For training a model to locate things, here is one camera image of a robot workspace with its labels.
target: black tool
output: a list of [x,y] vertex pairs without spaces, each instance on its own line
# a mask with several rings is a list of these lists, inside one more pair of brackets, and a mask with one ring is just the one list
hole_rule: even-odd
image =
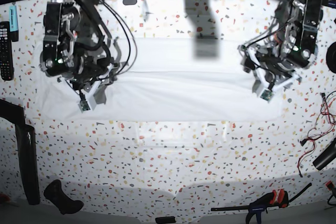
[[336,138],[331,144],[313,161],[317,170],[322,170],[336,158]]
[[0,23],[0,71],[4,81],[11,81],[14,77],[12,42],[9,36],[9,22]]
[[82,209],[84,203],[80,200],[72,200],[62,191],[60,180],[54,180],[44,190],[44,196],[50,200],[61,214],[75,214]]
[[303,194],[309,187],[311,187],[311,183],[309,183],[301,192],[296,194],[293,198],[289,200],[288,193],[281,189],[278,202],[275,202],[277,197],[277,192],[273,190],[271,193],[267,193],[263,195],[261,198],[252,202],[248,206],[239,206],[239,207],[218,207],[211,208],[211,211],[238,211],[238,210],[248,210],[248,214],[246,216],[246,224],[249,224],[252,217],[256,215],[258,224],[261,224],[261,213],[266,211],[269,207],[279,207],[286,208],[289,206],[289,203],[297,199],[301,194]]

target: remote control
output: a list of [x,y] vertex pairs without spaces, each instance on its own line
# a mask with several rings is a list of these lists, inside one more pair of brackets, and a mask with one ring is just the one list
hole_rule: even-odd
[[12,42],[9,36],[9,22],[0,22],[0,71],[4,81],[11,81],[14,77]]

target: speckled tablecloth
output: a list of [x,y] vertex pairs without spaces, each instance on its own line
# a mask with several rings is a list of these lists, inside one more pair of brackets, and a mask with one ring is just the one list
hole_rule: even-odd
[[[170,14],[167,18],[170,20],[162,22],[164,29],[159,29],[155,22],[139,22],[143,14],[123,13],[121,0],[108,1],[125,17],[135,37],[193,37],[201,32],[195,27],[181,33],[180,16]],[[214,10],[220,16],[221,27],[229,31],[225,36],[230,38],[234,38],[236,30],[245,30],[245,24],[252,23],[255,29],[246,31],[246,39],[267,29],[278,3],[277,0],[212,1],[220,8],[214,4],[208,7],[205,0],[192,0],[189,4],[196,12]],[[12,44],[15,80],[0,80],[1,97],[21,103],[26,122],[35,127],[41,192],[52,180],[60,178],[67,195],[84,201],[84,211],[132,216],[145,222],[175,216],[178,223],[223,214],[211,213],[210,208],[249,204],[273,189],[284,188],[291,196],[309,182],[313,186],[291,206],[327,199],[330,193],[324,183],[334,178],[335,163],[317,172],[312,161],[334,133],[322,138],[316,152],[303,161],[303,178],[296,166],[298,157],[310,148],[301,147],[299,140],[314,125],[321,104],[319,93],[335,89],[334,74],[327,68],[325,55],[336,39],[333,22],[336,10],[323,8],[317,62],[300,73],[301,84],[295,83],[285,92],[283,115],[276,121],[66,123],[46,119],[34,104],[38,90],[32,73],[39,70],[32,65],[32,57],[36,41],[43,38],[46,2],[16,3],[20,30],[19,42]],[[138,8],[145,3],[149,8],[157,6],[140,0]],[[0,6],[1,20],[8,20],[8,7]],[[109,17],[102,16],[108,22]],[[211,30],[213,25],[209,20],[209,27],[202,30]],[[121,31],[114,32],[122,36]],[[323,120],[319,126],[328,127]],[[0,191],[13,199],[24,197],[15,132],[7,121],[1,120],[0,136]],[[43,196],[41,199],[50,204]]]

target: white fabric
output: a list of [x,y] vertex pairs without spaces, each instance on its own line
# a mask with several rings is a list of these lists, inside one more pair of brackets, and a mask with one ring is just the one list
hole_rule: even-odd
[[[195,47],[195,41],[202,46]],[[126,41],[119,43],[127,51]],[[36,71],[36,102],[43,114],[57,120],[123,121],[266,121],[281,114],[281,92],[270,103],[252,93],[255,78],[243,72],[238,42],[217,40],[214,47],[205,39],[146,38],[136,43],[133,67],[108,86],[106,104],[94,111],[81,113],[79,97],[65,83]],[[37,65],[40,52],[41,45],[34,53]]]

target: black handle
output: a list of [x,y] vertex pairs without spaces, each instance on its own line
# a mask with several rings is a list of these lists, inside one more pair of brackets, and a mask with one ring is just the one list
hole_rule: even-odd
[[38,188],[35,129],[32,126],[15,125],[17,150],[22,185],[30,205],[40,204]]
[[322,170],[330,162],[336,158],[336,138],[331,142],[331,144],[318,156],[313,165],[317,170]]

